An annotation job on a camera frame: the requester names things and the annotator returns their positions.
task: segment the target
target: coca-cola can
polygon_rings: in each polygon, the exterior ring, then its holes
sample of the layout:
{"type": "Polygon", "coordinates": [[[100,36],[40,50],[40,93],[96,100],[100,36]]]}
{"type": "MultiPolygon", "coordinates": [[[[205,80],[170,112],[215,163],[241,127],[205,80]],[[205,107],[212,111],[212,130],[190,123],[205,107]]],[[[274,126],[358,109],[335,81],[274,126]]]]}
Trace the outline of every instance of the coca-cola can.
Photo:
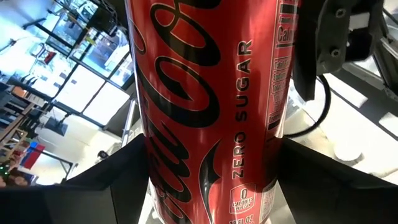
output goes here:
{"type": "Polygon", "coordinates": [[[265,223],[298,0],[126,0],[164,223],[265,223]]]}

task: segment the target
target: black cable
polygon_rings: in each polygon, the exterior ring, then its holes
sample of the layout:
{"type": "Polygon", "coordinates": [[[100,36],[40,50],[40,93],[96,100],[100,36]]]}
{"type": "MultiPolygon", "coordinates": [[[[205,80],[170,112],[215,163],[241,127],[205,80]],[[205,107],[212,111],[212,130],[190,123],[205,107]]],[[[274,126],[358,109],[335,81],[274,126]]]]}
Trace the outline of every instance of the black cable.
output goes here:
{"type": "Polygon", "coordinates": [[[325,120],[326,116],[329,113],[330,110],[330,104],[331,104],[331,91],[330,91],[330,85],[328,83],[328,80],[326,80],[326,78],[323,75],[319,75],[318,76],[320,82],[323,85],[323,89],[325,90],[325,105],[323,107],[323,111],[321,116],[319,117],[318,121],[315,122],[315,124],[313,124],[311,127],[307,128],[304,131],[298,132],[298,133],[294,133],[294,134],[285,134],[285,137],[288,138],[297,138],[303,135],[306,135],[310,132],[312,132],[313,130],[317,129],[319,127],[319,125],[321,125],[321,123],[325,120]]]}

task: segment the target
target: window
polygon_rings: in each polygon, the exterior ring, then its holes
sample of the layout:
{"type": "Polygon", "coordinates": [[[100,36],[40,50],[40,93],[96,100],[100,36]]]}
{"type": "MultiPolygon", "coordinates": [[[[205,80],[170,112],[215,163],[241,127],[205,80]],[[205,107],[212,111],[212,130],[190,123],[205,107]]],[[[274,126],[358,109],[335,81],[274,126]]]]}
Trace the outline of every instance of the window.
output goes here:
{"type": "Polygon", "coordinates": [[[114,37],[102,32],[82,61],[103,76],[109,77],[129,50],[129,42],[120,30],[114,37]]]}
{"type": "Polygon", "coordinates": [[[105,84],[83,114],[102,125],[106,125],[129,95],[112,84],[105,84]]]}
{"type": "Polygon", "coordinates": [[[31,75],[39,78],[32,88],[48,96],[55,96],[75,64],[52,47],[44,45],[30,70],[31,75]]]}
{"type": "Polygon", "coordinates": [[[94,29],[90,29],[85,39],[80,43],[80,45],[73,49],[73,56],[77,59],[84,57],[85,54],[92,48],[92,43],[94,43],[94,39],[96,38],[97,31],[94,29]]]}
{"type": "Polygon", "coordinates": [[[49,41],[59,45],[63,50],[69,51],[70,46],[76,43],[83,29],[87,29],[86,25],[91,19],[98,6],[90,1],[74,0],[71,3],[61,2],[59,6],[55,7],[58,9],[53,12],[52,17],[58,17],[58,22],[52,29],[52,32],[64,40],[69,46],[61,43],[54,37],[49,37],[49,41]]]}
{"type": "Polygon", "coordinates": [[[79,65],[56,100],[82,112],[103,83],[102,78],[79,65]]]}
{"type": "Polygon", "coordinates": [[[123,86],[133,73],[134,63],[131,54],[129,54],[120,65],[119,69],[115,72],[115,74],[113,74],[111,81],[115,82],[119,86],[123,86]]]}

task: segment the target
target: screw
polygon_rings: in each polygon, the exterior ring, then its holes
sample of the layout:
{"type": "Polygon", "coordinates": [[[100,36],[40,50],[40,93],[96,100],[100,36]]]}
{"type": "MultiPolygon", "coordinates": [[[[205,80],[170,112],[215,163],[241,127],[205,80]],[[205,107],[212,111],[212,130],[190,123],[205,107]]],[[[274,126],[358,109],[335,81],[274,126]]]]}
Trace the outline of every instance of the screw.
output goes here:
{"type": "Polygon", "coordinates": [[[331,54],[331,56],[332,57],[339,57],[340,56],[340,49],[337,49],[337,48],[335,48],[335,49],[332,49],[331,50],[331,52],[330,52],[330,54],[331,54]]]}
{"type": "Polygon", "coordinates": [[[335,16],[339,19],[346,15],[346,9],[337,9],[335,16]]]}

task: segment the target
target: nutrition label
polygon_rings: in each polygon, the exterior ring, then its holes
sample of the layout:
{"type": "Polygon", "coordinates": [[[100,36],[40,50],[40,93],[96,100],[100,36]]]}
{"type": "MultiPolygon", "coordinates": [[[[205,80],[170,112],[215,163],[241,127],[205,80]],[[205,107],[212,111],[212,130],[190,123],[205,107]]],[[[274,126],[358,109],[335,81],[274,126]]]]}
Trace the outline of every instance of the nutrition label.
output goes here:
{"type": "Polygon", "coordinates": [[[262,223],[264,220],[266,220],[271,212],[272,205],[274,204],[275,184],[276,180],[272,181],[262,190],[259,223],[262,223]]]}
{"type": "Polygon", "coordinates": [[[277,15],[278,22],[275,27],[274,51],[272,54],[271,84],[267,113],[268,131],[276,129],[282,119],[291,73],[296,13],[297,2],[295,0],[280,1],[277,15]]]}

